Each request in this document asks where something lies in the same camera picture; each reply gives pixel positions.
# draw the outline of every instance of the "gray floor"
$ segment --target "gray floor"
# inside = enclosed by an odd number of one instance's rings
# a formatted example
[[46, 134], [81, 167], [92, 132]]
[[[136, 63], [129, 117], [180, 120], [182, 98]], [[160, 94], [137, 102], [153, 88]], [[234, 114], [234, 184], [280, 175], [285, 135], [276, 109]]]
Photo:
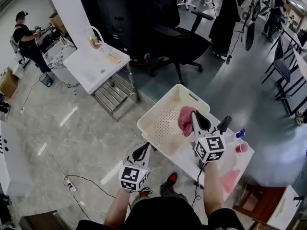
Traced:
[[[196, 18], [194, 14], [180, 9], [180, 27], [191, 29]], [[212, 22], [202, 20], [196, 33], [208, 39]], [[299, 194], [306, 194], [307, 172], [306, 144], [307, 126], [298, 127], [294, 116], [289, 117], [282, 102], [274, 100], [278, 92], [275, 81], [279, 78], [274, 73], [263, 85], [264, 72], [273, 61], [272, 44], [261, 35], [264, 20], [256, 21], [254, 45], [248, 52], [243, 49], [241, 41], [237, 43], [229, 65], [216, 58], [209, 48], [196, 62], [201, 63], [204, 71], [197, 68], [181, 66], [187, 87], [202, 98], [211, 107], [211, 113], [222, 120], [232, 116], [230, 125], [233, 131], [246, 129], [245, 140], [255, 150], [246, 175], [258, 183], [267, 186], [285, 186], [293, 184]], [[235, 30], [241, 30], [242, 24]], [[238, 33], [234, 32], [231, 49]], [[285, 47], [288, 41], [283, 38]], [[174, 65], [157, 71], [157, 76], [149, 76], [150, 66], [132, 69], [137, 87], [158, 101], [175, 84], [179, 83]], [[291, 83], [299, 77], [299, 71], [293, 74]], [[305, 85], [289, 102], [295, 108], [306, 97]]]
[[[115, 195], [118, 186], [118, 174], [111, 177], [105, 185], [100, 181], [125, 158], [128, 149], [142, 143], [142, 136], [136, 122], [148, 110], [148, 106], [137, 103], [119, 121], [115, 122], [104, 109], [82, 88], [77, 91], [68, 89], [55, 78], [54, 84], [47, 88], [38, 82], [40, 72], [31, 63], [26, 68], [24, 78], [19, 82], [17, 91], [11, 101], [12, 109], [8, 123], [16, 127], [21, 141], [33, 189], [26, 197], [11, 198], [12, 213], [15, 222], [21, 216], [57, 210], [66, 224], [75, 228], [81, 219], [86, 219], [77, 203], [73, 200], [67, 187], [63, 185], [63, 174], [75, 174], [95, 181], [108, 193]], [[65, 117], [75, 110], [64, 122]], [[159, 186], [168, 175], [176, 171], [179, 175], [175, 190], [183, 193], [192, 203], [195, 186], [193, 181], [178, 167], [172, 165], [159, 152], [152, 152], [150, 160], [151, 174], [146, 182], [153, 189], [153, 195], [159, 194]], [[77, 187], [74, 193], [78, 201], [87, 208], [106, 213], [112, 198], [105, 195], [94, 184], [83, 179], [71, 177]], [[231, 207], [240, 197], [244, 184], [239, 183], [234, 193], [227, 199]], [[207, 223], [202, 201], [197, 201], [195, 212], [201, 221]], [[92, 210], [84, 209], [90, 219], [103, 223], [104, 216]], [[239, 217], [248, 229], [252, 220], [244, 215]]]

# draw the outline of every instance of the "cardboard box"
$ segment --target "cardboard box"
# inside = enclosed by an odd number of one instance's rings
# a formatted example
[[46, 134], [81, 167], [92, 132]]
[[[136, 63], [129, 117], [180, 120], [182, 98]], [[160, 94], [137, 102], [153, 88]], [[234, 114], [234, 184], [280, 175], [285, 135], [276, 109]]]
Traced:
[[18, 86], [18, 77], [13, 75], [11, 69], [7, 68], [0, 80], [0, 92], [7, 98], [11, 98]]
[[61, 32], [62, 35], [65, 35], [67, 33], [67, 30], [58, 14], [58, 12], [53, 13], [50, 17], [50, 22], [52, 25]]

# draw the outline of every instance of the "pink cloth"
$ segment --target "pink cloth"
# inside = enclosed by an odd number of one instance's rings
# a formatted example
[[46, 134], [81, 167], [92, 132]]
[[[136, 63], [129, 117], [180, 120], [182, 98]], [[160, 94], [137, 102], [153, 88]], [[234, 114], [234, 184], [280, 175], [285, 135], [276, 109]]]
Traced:
[[178, 126], [182, 130], [182, 134], [186, 137], [192, 133], [192, 112], [196, 112], [196, 109], [190, 106], [184, 106], [181, 108], [178, 118]]
[[232, 193], [235, 187], [236, 179], [240, 175], [241, 170], [230, 170], [221, 177], [221, 183], [226, 192]]

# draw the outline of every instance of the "pink plastic cup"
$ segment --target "pink plastic cup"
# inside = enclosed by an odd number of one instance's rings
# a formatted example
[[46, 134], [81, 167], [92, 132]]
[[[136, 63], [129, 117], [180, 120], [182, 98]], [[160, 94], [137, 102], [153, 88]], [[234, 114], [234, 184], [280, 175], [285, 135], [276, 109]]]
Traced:
[[248, 143], [243, 141], [240, 145], [236, 146], [236, 152], [247, 152], [248, 151]]

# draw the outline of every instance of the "white plastic basket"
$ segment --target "white plastic basket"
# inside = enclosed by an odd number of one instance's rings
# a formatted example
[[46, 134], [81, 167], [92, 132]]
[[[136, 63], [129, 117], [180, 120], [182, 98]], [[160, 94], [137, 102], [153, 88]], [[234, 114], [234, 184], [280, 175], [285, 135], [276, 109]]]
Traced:
[[202, 114], [210, 111], [206, 102], [183, 85], [177, 84], [137, 123], [142, 136], [168, 155], [174, 155], [188, 139], [178, 127], [178, 117], [183, 106], [194, 107]]

